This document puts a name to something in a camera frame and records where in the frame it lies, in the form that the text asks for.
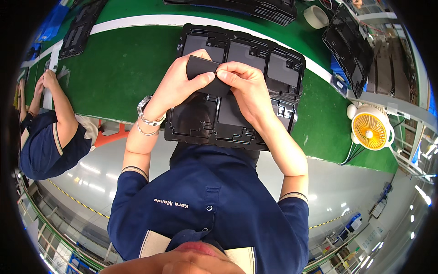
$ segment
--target stack of black trays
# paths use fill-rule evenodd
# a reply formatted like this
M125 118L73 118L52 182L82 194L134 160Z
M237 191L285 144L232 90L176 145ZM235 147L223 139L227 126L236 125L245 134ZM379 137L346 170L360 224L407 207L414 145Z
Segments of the stack of black trays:
M108 0L95 0L85 4L71 21L59 51L59 60L77 56L84 52L91 29Z
M347 7L341 4L322 35L322 41L344 70L356 98L362 94L374 59L374 51L364 38L368 32L362 29L361 33L360 28Z
M282 26L288 25L297 18L295 0L163 0L168 4L189 4L194 6L213 7L254 15Z
M259 68L265 76L275 114L287 131L292 131L306 68L302 54L244 32L184 25L177 57L201 48L217 63L237 61ZM225 97L195 92L167 115L167 141L268 150L261 136L242 116L231 91Z

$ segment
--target hand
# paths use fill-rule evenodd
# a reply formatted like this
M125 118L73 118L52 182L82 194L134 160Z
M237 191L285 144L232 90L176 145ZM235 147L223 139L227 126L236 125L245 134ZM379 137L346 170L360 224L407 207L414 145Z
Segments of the hand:
M35 95L41 95L42 90L44 89L43 80L44 80L43 75L41 75L41 77L38 79L35 85L35 92L34 92Z
M353 0L353 5L360 9L360 7L362 6L362 0Z
M23 78L20 79L18 83L18 96L21 96L25 92L25 80Z
M186 66L190 55L211 60L207 51L197 50L177 58L167 70L152 99L145 108L145 118L155 121L170 108L180 105L195 91L207 86L215 78L213 72L200 74L189 80Z
M263 73L239 62L228 62L218 66L218 78L231 86L240 112L260 132L264 121L276 118Z
M55 72L53 72L50 69L47 69L46 72L44 72L42 75L42 84L44 85L44 87L49 88L49 89L50 89L50 87L53 87L55 85L59 85Z

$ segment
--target roll of tape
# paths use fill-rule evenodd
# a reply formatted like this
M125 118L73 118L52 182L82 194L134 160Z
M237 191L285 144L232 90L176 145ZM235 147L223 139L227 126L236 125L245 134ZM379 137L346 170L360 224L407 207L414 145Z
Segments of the roll of tape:
M329 18L318 6L311 6L304 10L304 18L313 28L323 28L329 25Z

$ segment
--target green workbench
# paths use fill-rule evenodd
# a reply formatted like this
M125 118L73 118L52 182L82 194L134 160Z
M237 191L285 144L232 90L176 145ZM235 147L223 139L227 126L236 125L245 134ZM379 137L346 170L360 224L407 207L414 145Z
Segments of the green workbench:
M312 30L302 13L308 3L297 2L298 17L286 27L234 12L164 5L161 0L109 0L97 24L145 14L180 14L215 19L252 29L276 39L330 71L330 52L321 40L323 30ZM63 39L74 12L67 14L58 35L43 44L43 50ZM60 84L76 113L114 121L134 122L136 106L153 94L173 62L179 42L179 26L136 26L118 28L89 37L82 55L58 62L71 70ZM35 79L42 74L50 55L29 70L26 102L32 99ZM325 80L306 70L304 91L298 107L298 121L292 137L306 155L331 162L343 162L351 145L351 121L346 116L349 100L340 96ZM398 164L388 148L365 150L349 164L395 173Z

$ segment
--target person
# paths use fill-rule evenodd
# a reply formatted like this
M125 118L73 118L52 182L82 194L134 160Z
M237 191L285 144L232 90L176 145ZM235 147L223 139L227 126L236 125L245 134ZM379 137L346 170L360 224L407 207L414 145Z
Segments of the person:
M23 96L20 104L22 122L19 168L33 180L56 177L74 167L92 149L98 134L97 119L74 114L70 101L50 69L38 79L27 113L24 81L20 81L19 86ZM40 114L44 87L52 93L55 111Z
M205 50L189 55L211 60ZM178 145L170 170L149 182L166 111L215 77L208 72L189 81L189 55L177 58L148 103L139 104L108 222L109 238L127 262L101 273L301 273L308 261L307 160L274 113L260 70L229 62L218 66L217 77L232 87L284 174L279 201L240 149Z
M33 93L32 102L30 103L29 110L26 108L25 98L25 80L23 78L18 82L18 111L20 113L20 130L21 133L26 128L26 125L33 117L36 117L39 113L39 104L41 101L41 94L44 89L42 85L42 76L38 79L35 85L35 91Z
M360 7L362 6L362 0L353 0L353 5L360 9Z

